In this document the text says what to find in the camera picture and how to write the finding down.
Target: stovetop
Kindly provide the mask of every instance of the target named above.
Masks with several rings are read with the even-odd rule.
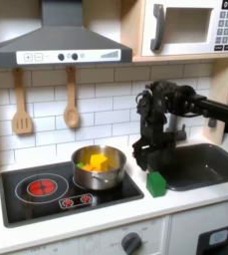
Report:
[[[124,174],[122,183],[109,190],[78,187],[70,162],[0,174],[4,225],[17,227],[143,198]]]

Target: wooden spoon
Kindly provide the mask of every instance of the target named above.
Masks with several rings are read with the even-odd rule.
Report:
[[[32,132],[32,120],[25,110],[24,103],[24,88],[23,88],[23,71],[20,68],[13,70],[16,100],[17,100],[17,113],[12,120],[13,132],[16,134]]]
[[[76,108],[76,69],[67,67],[68,76],[68,105],[65,109],[64,120],[70,128],[75,128],[79,124],[79,113]]]

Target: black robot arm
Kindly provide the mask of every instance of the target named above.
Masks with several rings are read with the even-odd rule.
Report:
[[[133,155],[142,170],[159,171],[171,161],[176,137],[174,132],[163,129],[165,114],[204,116],[228,124],[228,106],[197,95],[189,86],[160,81],[145,87],[136,97],[141,138],[133,145]]]

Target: sink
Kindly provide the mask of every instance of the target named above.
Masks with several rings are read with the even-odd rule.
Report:
[[[175,191],[228,182],[228,152],[208,143],[178,147],[160,174]]]

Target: tile backsplash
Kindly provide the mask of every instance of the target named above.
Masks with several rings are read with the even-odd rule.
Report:
[[[58,158],[69,160],[72,152],[91,144],[117,147],[139,138],[135,97],[151,81],[166,79],[189,85],[209,96],[211,61],[88,65],[77,68],[78,128],[64,122],[67,78],[64,67],[33,68],[24,72],[26,108],[34,133],[15,135],[12,118],[16,95],[11,70],[0,70],[0,165]],[[204,118],[179,119],[188,136],[202,132]]]

